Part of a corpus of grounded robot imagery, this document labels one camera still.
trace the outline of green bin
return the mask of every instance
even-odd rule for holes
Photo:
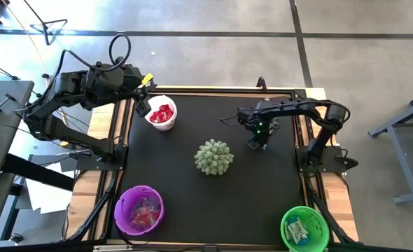
[[[300,218],[303,227],[308,231],[309,242],[297,245],[293,239],[287,240],[284,223],[292,216]],[[308,206],[297,206],[284,214],[280,225],[281,238],[292,252],[323,252],[330,240],[330,229],[322,215]]]

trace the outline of spiky ball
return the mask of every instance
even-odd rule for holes
[[[230,147],[226,143],[214,139],[206,141],[205,145],[199,147],[199,151],[194,156],[195,164],[206,175],[222,175],[227,171],[228,166],[233,162],[233,154],[230,154]]]

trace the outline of colorful items in basket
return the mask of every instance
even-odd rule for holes
[[[157,198],[143,197],[135,203],[130,215],[130,225],[137,229],[147,230],[157,222],[161,206]]]
[[[293,239],[297,245],[303,245],[309,242],[309,233],[303,227],[303,224],[298,216],[290,217],[284,223],[284,228],[287,240]]]
[[[174,112],[171,110],[168,104],[161,105],[158,111],[154,112],[150,117],[152,123],[164,123],[171,119]]]

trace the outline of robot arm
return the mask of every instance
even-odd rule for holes
[[[322,118],[315,109],[317,106],[325,106],[326,114]],[[349,118],[345,118],[348,109],[336,102],[315,99],[304,99],[302,101],[285,101],[273,103],[267,100],[260,101],[255,108],[238,108],[237,120],[245,126],[246,130],[253,133],[252,139],[247,141],[247,146],[252,149],[263,147],[267,144],[273,132],[279,129],[277,117],[304,115],[310,117],[321,130],[315,139],[309,142],[307,159],[315,165],[320,164],[323,149]]]
[[[138,68],[124,64],[112,71],[110,64],[97,62],[88,71],[75,71],[59,74],[44,94],[34,103],[27,106],[23,120],[31,134],[42,141],[59,139],[72,144],[90,148],[101,158],[113,155],[112,139],[96,139],[74,129],[68,128],[53,112],[60,107],[80,104],[91,110],[98,106],[133,98],[135,110],[144,117],[150,106],[144,99],[156,84],[150,80],[149,86],[139,87],[144,76]]]

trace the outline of purple basket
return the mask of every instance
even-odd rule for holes
[[[160,216],[157,221],[147,230],[138,230],[130,225],[130,215],[137,201],[144,197],[154,197],[160,202]],[[120,199],[116,202],[115,212],[113,214],[115,223],[118,228],[128,235],[142,235],[154,229],[163,219],[163,213],[165,209],[163,207],[163,200],[158,192],[147,185],[137,185],[127,191],[125,191]]]

